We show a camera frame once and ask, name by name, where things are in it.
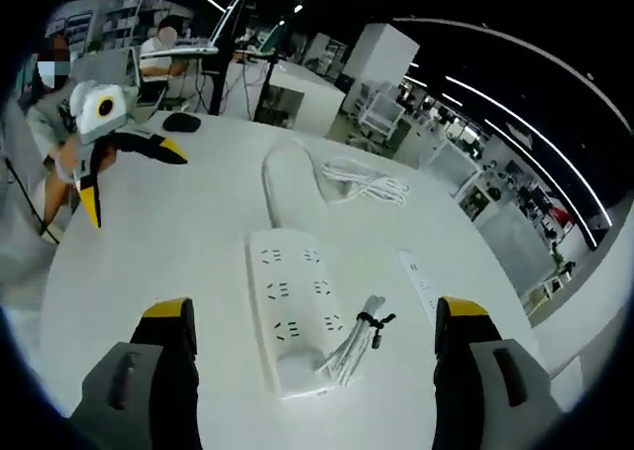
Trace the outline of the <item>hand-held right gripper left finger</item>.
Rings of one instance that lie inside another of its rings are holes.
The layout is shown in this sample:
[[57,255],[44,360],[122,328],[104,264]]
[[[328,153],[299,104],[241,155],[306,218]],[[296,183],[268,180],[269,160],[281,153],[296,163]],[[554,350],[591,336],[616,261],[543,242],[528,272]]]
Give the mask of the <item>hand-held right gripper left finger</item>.
[[83,380],[70,422],[98,449],[200,449],[193,301],[160,301]]

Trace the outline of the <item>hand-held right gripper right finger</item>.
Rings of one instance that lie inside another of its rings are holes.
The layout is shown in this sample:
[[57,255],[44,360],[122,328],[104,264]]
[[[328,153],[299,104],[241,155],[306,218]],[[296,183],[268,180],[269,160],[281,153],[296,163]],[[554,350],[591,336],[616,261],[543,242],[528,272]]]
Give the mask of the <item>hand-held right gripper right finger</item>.
[[437,302],[434,449],[531,449],[563,412],[545,369],[478,303]]

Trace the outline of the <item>person's left hand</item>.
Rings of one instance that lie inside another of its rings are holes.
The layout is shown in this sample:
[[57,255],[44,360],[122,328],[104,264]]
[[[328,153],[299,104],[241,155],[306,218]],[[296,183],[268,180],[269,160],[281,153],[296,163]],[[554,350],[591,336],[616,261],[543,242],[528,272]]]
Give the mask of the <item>person's left hand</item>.
[[55,163],[68,175],[71,175],[77,165],[77,149],[80,142],[76,136],[69,137],[55,153]]

